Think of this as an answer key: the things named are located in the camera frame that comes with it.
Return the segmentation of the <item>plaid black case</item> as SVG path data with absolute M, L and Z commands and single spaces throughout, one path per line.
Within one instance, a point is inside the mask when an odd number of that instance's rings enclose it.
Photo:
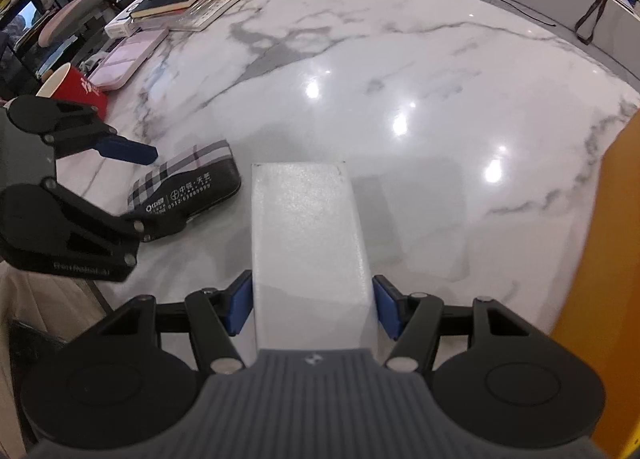
M 194 145 L 146 173 L 132 185 L 128 212 L 180 212 L 190 218 L 231 199 L 242 178 L 231 146 L 221 139 Z

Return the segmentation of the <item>white rectangular box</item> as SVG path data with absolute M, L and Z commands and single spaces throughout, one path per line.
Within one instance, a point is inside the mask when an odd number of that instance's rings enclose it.
M 343 163 L 252 170 L 258 349 L 378 349 L 369 260 Z

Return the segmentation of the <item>red cup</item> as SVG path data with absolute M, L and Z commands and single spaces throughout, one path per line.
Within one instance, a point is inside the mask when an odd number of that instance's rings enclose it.
M 51 73 L 37 96 L 86 104 L 96 110 L 101 120 L 106 118 L 107 96 L 69 62 Z

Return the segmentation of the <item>pink flat case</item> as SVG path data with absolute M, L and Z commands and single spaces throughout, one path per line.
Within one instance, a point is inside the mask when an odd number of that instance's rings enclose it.
M 103 92 L 121 89 L 166 38 L 168 29 L 139 31 L 120 42 L 99 63 L 89 81 Z

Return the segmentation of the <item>small white box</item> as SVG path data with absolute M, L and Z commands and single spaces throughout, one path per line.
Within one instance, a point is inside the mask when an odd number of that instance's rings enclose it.
M 137 26 L 131 18 L 133 10 L 134 8 L 129 6 L 115 16 L 104 26 L 105 34 L 112 40 L 133 36 L 140 29 L 140 26 Z

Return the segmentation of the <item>pink office chair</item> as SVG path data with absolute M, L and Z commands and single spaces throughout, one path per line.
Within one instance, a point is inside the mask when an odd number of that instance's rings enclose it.
M 77 33 L 87 21 L 96 18 L 104 0 L 73 0 L 60 9 L 44 26 L 38 36 L 40 47 L 50 47 L 56 42 Z

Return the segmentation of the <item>white book stack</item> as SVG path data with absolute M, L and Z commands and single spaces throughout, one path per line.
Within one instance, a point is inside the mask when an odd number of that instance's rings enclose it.
M 201 32 L 240 0 L 197 0 L 185 10 L 167 11 L 156 16 L 132 18 L 142 30 Z

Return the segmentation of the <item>orange cardboard box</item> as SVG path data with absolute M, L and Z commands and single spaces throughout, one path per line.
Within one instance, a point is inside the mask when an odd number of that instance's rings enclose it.
M 639 118 L 606 150 L 589 234 L 552 338 L 596 370 L 593 432 L 611 458 L 639 456 Z

